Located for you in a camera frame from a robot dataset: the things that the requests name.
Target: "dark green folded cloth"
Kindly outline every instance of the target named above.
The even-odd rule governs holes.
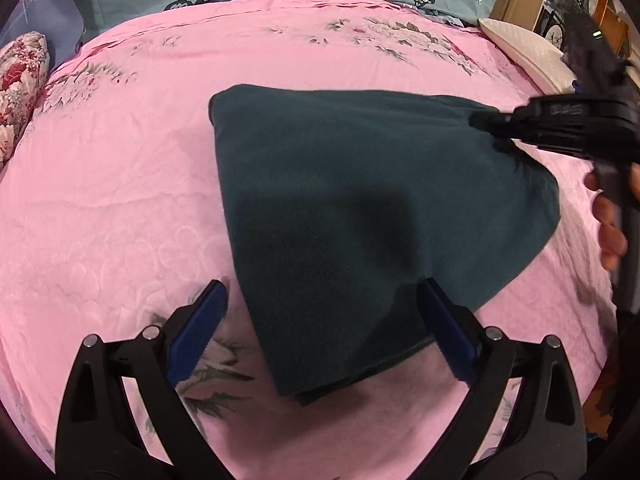
[[[281,395],[305,404],[423,348],[420,277],[475,310],[542,250],[558,185],[468,126],[487,109],[248,85],[212,98],[234,267]]]

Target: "white pillow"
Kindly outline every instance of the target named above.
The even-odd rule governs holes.
[[[482,31],[514,63],[529,74],[545,94],[572,92],[575,74],[562,62],[562,52],[542,36],[513,23],[479,20]]]

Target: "pink bed sheet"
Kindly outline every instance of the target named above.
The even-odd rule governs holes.
[[[306,408],[279,398],[234,274],[210,97],[239,83],[453,94],[503,109],[538,90],[475,29],[379,0],[236,0],[124,23],[51,77],[0,175],[0,395],[52,466],[56,419],[82,338],[135,336],[212,278],[228,314],[178,386],[239,480],[402,480],[465,387],[431,346]],[[513,337],[558,334],[584,399],[614,331],[584,162],[529,151],[561,188],[558,231],[479,311]],[[508,388],[479,454],[495,446]],[[148,448],[164,456],[128,385]]]

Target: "human hand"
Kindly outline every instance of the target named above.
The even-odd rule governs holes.
[[[640,166],[634,164],[629,174],[629,184],[633,194],[640,200]],[[584,185],[592,191],[599,191],[600,186],[595,172],[584,177]],[[606,270],[618,268],[620,258],[626,253],[626,238],[622,231],[614,227],[616,222],[616,205],[600,193],[594,200],[591,211],[600,222],[598,244],[600,245],[600,263]]]

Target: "metal screw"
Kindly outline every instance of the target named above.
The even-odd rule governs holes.
[[[546,344],[551,346],[551,348],[560,348],[562,346],[560,338],[557,335],[546,336]]]
[[[502,339],[502,330],[500,330],[497,326],[488,326],[484,333],[491,341],[500,341]]]
[[[142,331],[142,337],[145,339],[155,339],[160,335],[160,329],[156,325],[149,325]]]
[[[84,338],[84,341],[82,341],[82,344],[87,348],[91,348],[97,342],[98,342],[98,336],[95,334],[89,334],[87,337]]]

